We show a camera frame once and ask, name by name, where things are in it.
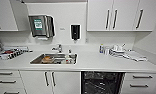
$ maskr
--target paper towel dispenser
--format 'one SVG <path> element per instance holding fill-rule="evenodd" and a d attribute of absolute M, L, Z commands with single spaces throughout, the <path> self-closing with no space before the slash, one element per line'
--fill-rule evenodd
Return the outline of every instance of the paper towel dispenser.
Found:
<path fill-rule="evenodd" d="M 29 16 L 29 21 L 33 37 L 46 36 L 49 38 L 55 35 L 53 18 L 51 16 Z"/>

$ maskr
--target white cup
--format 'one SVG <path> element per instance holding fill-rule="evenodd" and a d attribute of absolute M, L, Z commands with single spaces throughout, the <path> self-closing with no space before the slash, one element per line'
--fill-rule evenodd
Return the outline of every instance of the white cup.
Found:
<path fill-rule="evenodd" d="M 117 51 L 117 50 L 118 50 L 118 45 L 114 45 L 113 51 Z"/>

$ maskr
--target dish rack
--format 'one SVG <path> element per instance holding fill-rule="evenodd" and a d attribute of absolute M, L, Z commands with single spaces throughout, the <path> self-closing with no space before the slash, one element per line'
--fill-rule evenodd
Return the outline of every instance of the dish rack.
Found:
<path fill-rule="evenodd" d="M 2 46 L 0 44 L 0 60 L 12 59 L 28 51 L 27 46 Z"/>

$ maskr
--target stainless steel sink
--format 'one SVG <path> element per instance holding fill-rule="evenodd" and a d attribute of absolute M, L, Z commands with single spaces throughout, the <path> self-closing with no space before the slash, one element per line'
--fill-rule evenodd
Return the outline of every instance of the stainless steel sink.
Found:
<path fill-rule="evenodd" d="M 47 63 L 43 63 L 42 59 L 45 56 L 49 56 L 50 58 L 53 58 L 53 62 L 47 62 Z M 66 60 L 66 56 L 69 56 L 69 58 L 71 58 L 73 61 L 73 63 L 69 63 L 69 64 L 75 64 L 76 63 L 76 58 L 77 58 L 77 54 L 41 54 L 39 57 L 37 57 L 36 59 L 34 59 L 33 61 L 30 62 L 30 64 L 63 64 L 61 63 L 63 60 Z"/>

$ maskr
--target tap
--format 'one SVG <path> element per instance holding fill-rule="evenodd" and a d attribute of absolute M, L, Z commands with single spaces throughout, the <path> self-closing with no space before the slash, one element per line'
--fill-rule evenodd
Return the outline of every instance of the tap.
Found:
<path fill-rule="evenodd" d="M 57 48 L 52 48 L 52 50 L 58 50 L 59 53 L 62 53 L 62 45 L 58 44 L 58 47 Z"/>

